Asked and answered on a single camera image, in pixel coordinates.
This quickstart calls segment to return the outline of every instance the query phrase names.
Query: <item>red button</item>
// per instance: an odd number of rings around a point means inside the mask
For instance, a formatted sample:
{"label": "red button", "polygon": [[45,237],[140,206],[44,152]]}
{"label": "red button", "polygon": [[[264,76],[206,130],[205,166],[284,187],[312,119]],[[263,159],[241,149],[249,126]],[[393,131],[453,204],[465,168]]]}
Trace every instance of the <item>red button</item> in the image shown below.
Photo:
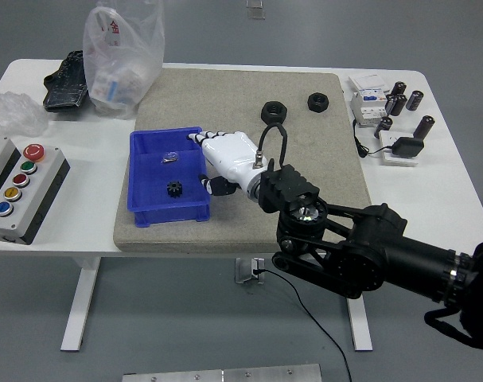
{"label": "red button", "polygon": [[28,145],[24,149],[24,157],[26,157],[27,159],[33,162],[39,162],[44,155],[45,155],[45,149],[43,148],[42,145],[38,145],[36,143],[32,145]]}
{"label": "red button", "polygon": [[24,173],[20,173],[13,178],[13,185],[17,187],[26,187],[29,184],[29,177]]}

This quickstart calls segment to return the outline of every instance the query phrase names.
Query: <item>yellow button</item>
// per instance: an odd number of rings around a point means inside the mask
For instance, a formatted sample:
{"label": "yellow button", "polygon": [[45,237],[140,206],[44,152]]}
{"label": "yellow button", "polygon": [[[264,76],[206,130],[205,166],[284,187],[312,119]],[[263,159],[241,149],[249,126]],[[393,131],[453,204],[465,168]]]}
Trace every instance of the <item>yellow button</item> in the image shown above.
{"label": "yellow button", "polygon": [[21,191],[16,187],[9,187],[4,192],[4,197],[7,201],[17,201],[21,197]]}

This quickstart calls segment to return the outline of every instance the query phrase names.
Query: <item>power adapter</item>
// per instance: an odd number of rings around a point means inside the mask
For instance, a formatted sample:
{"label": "power adapter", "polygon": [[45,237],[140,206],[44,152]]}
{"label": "power adapter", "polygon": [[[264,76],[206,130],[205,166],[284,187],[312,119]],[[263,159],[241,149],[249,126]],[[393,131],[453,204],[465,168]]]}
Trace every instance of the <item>power adapter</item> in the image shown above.
{"label": "power adapter", "polygon": [[391,153],[401,158],[413,158],[423,150],[425,144],[421,138],[400,137],[391,146]]}

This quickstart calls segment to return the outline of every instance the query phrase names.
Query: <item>black gear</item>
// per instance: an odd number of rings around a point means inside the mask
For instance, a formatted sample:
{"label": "black gear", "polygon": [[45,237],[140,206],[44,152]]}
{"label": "black gear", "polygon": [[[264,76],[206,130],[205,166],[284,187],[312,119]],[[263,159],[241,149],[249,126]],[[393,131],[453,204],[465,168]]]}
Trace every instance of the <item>black gear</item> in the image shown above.
{"label": "black gear", "polygon": [[179,181],[170,181],[167,184],[167,193],[170,197],[180,197],[183,194],[183,185]]}

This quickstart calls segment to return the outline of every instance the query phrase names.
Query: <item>cable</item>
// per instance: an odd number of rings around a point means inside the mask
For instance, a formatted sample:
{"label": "cable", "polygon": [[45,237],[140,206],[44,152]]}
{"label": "cable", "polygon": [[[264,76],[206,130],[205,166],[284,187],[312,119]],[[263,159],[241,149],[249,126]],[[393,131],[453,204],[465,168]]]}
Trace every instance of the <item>cable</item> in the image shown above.
{"label": "cable", "polygon": [[294,290],[294,293],[296,293],[296,296],[298,297],[298,301],[301,304],[302,308],[305,310],[305,312],[309,315],[310,318],[312,318],[312,320],[319,327],[319,329],[326,336],[328,336],[328,338],[331,340],[331,342],[334,343],[335,346],[340,351],[342,357],[344,358],[345,368],[346,368],[347,374],[349,376],[349,382],[353,382],[353,378],[351,377],[351,370],[349,369],[349,364],[347,363],[347,357],[345,356],[344,350],[342,350],[342,347],[340,347],[340,345],[333,339],[333,337],[331,337],[331,335],[321,326],[321,324],[319,323],[319,321],[315,319],[315,317],[310,313],[310,311],[308,309],[306,309],[306,306],[305,306],[305,304],[303,304],[302,298],[300,297],[300,295],[299,295],[298,290],[296,289],[296,287],[289,280],[287,280],[285,277],[283,277],[283,276],[281,276],[278,273],[275,273],[273,271],[269,271],[267,269],[256,269],[256,270],[254,270],[254,275],[259,275],[259,274],[261,274],[263,272],[271,273],[272,275],[275,275],[275,276],[281,278],[283,281],[285,281],[286,283],[288,283],[290,285],[290,287]]}
{"label": "cable", "polygon": [[257,148],[257,150],[260,152],[263,151],[263,144],[264,144],[264,139],[266,138],[266,134],[273,127],[277,127],[280,131],[280,135],[282,136],[282,149],[280,150],[280,160],[279,160],[280,168],[282,168],[283,159],[286,157],[286,150],[287,150],[287,132],[286,132],[286,129],[283,128],[281,123],[276,122],[276,123],[270,123],[269,125],[267,125],[267,127],[264,129],[263,133],[260,136],[259,147]]}
{"label": "cable", "polygon": [[391,149],[391,146],[385,146],[381,147],[380,149],[374,151],[373,153],[370,152],[370,149],[366,146],[363,146],[360,142],[360,140],[356,137],[356,124],[358,122],[356,119],[353,120],[353,133],[354,133],[354,142],[356,143],[356,148],[358,149],[358,155],[360,155],[360,158],[365,158],[367,155],[379,153],[381,150],[384,149]]}

